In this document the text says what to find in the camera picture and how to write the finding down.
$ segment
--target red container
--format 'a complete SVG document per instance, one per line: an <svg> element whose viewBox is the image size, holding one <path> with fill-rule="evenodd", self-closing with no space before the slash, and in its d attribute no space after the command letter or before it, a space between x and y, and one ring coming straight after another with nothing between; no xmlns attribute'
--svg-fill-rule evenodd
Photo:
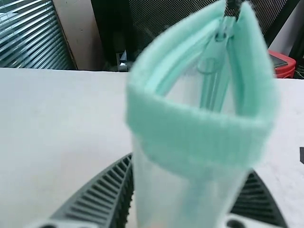
<svg viewBox="0 0 304 228"><path fill-rule="evenodd" d="M295 64L296 61L293 58L290 58L288 56L285 56L281 53L268 50L269 54L271 54L274 57L277 57L278 59L281 59L282 61L285 61L286 65L277 65L275 66L275 74L277 78L293 78L295 73Z"/></svg>

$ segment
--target white tabletop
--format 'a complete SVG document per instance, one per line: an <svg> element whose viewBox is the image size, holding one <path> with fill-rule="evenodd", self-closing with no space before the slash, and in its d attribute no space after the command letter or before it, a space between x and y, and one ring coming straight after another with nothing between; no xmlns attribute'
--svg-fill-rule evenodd
<svg viewBox="0 0 304 228"><path fill-rule="evenodd" d="M0 227L49 217L131 151L126 74L0 68ZM257 169L291 228L304 227L304 81L278 80L282 107Z"/></svg>

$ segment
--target clear plastic pencil case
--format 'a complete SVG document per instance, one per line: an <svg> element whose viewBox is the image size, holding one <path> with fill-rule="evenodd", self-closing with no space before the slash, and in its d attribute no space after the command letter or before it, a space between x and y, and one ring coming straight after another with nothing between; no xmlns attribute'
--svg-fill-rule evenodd
<svg viewBox="0 0 304 228"><path fill-rule="evenodd" d="M259 162L277 96L251 6L220 0L159 35L135 62L127 123L139 228L217 228Z"/></svg>

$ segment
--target zipper pull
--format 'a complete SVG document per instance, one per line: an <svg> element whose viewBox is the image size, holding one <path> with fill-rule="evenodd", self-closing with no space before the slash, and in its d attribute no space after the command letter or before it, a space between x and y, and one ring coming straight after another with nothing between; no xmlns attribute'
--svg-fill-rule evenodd
<svg viewBox="0 0 304 228"><path fill-rule="evenodd" d="M200 107L214 110L216 103L220 111L225 94L218 91L219 84L228 84L227 79L221 78L221 72L225 63L227 53L227 42L233 36L233 24L235 17L225 17L216 33L212 36L205 50L203 57L197 64L197 70L204 76L201 93Z"/></svg>

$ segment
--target black mesh chair back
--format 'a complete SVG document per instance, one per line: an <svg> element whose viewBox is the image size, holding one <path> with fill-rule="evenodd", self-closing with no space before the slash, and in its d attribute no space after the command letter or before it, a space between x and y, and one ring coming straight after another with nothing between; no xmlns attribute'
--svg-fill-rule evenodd
<svg viewBox="0 0 304 228"><path fill-rule="evenodd" d="M128 62L133 62L167 28L215 1L91 0L106 61L112 66L116 65L117 52L126 50ZM250 2L266 43L270 46L299 0Z"/></svg>
<svg viewBox="0 0 304 228"><path fill-rule="evenodd" d="M129 0L137 49L143 50L170 26L216 0ZM250 0L268 45L299 0Z"/></svg>

